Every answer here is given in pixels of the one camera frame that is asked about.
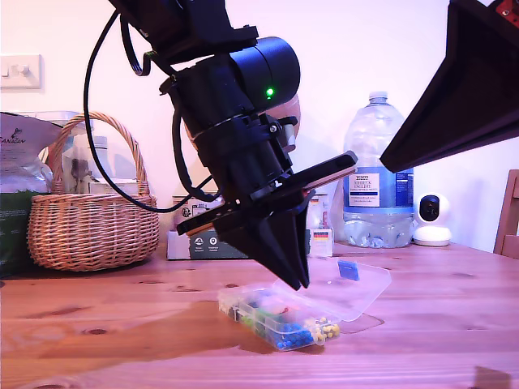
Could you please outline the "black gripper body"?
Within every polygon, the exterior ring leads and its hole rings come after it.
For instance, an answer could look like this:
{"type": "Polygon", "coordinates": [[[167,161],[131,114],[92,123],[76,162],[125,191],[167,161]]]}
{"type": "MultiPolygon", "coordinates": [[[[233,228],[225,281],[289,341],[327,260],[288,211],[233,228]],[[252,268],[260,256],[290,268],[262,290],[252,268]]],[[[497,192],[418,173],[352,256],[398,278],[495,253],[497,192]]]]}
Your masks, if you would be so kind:
{"type": "Polygon", "coordinates": [[[298,173],[293,172],[288,152],[295,140],[297,119],[275,119],[266,114],[256,118],[232,118],[200,132],[195,137],[199,158],[208,168],[224,199],[224,205],[199,214],[178,225],[178,233],[192,235],[222,217],[265,218],[285,210],[293,194],[311,191],[354,172],[357,156],[347,151],[298,173]]]}

